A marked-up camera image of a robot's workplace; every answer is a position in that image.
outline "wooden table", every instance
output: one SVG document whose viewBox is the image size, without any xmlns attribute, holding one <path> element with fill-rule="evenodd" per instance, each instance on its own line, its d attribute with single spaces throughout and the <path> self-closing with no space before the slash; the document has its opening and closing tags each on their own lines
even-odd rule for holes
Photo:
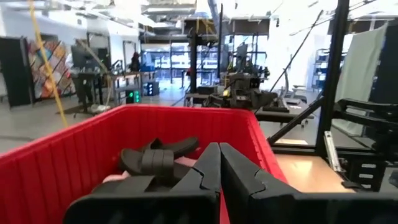
<svg viewBox="0 0 398 224">
<path fill-rule="evenodd" d="M 354 192 L 343 179 L 316 156 L 275 155 L 288 183 L 301 192 Z"/>
</svg>

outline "white curtain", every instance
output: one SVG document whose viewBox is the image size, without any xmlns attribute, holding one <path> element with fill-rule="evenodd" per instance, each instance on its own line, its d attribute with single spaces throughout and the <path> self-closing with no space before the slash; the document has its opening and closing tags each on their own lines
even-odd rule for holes
<svg viewBox="0 0 398 224">
<path fill-rule="evenodd" d="M 343 98 L 369 101 L 386 30 L 387 24 L 353 36 L 337 86 L 336 101 Z M 349 112 L 365 114 L 357 110 Z M 360 136 L 363 132 L 362 125 L 345 120 L 334 119 L 333 125 L 353 136 Z"/>
</svg>

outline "gray floor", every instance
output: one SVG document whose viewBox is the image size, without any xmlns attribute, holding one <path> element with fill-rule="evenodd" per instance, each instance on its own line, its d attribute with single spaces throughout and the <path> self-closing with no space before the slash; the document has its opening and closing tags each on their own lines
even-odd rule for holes
<svg viewBox="0 0 398 224">
<path fill-rule="evenodd" d="M 142 102 L 166 106 L 183 106 L 181 100 L 184 95 L 183 90 L 178 87 L 169 87 L 162 90 L 159 96 L 143 97 Z M 315 94 L 308 92 L 309 101 L 315 98 Z M 76 106 L 77 98 L 62 99 L 64 108 Z M 0 154 L 14 149 L 15 147 L 26 144 L 29 141 L 54 133 L 63 128 L 62 120 L 56 114 L 58 108 L 54 101 L 48 100 L 37 103 L 35 106 L 21 106 L 9 109 L 6 102 L 0 103 Z M 308 144 L 315 144 L 317 134 L 317 114 L 315 119 L 309 120 L 305 128 L 297 126 L 284 136 L 284 139 L 304 140 Z M 89 116 L 78 114 L 76 118 L 66 115 L 69 125 L 79 123 Z M 264 135 L 271 136 L 280 129 L 279 123 L 261 122 Z M 331 130 L 336 146 L 362 147 L 359 143 L 342 134 L 336 129 Z M 360 139 L 369 144 L 367 139 Z M 392 169 L 388 169 L 385 181 L 382 186 L 383 191 L 396 191 L 396 188 L 388 184 L 388 177 Z"/>
</svg>

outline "red bin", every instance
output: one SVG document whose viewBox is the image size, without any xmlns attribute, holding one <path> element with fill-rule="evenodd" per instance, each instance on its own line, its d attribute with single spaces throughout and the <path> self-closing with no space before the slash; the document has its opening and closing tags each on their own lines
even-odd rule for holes
<svg viewBox="0 0 398 224">
<path fill-rule="evenodd" d="M 126 105 L 1 155 L 0 223 L 61 224 L 71 202 L 117 173 L 121 149 L 190 136 L 199 138 L 202 150 L 228 142 L 286 182 L 250 111 Z M 229 222 L 223 202 L 220 222 Z"/>
</svg>

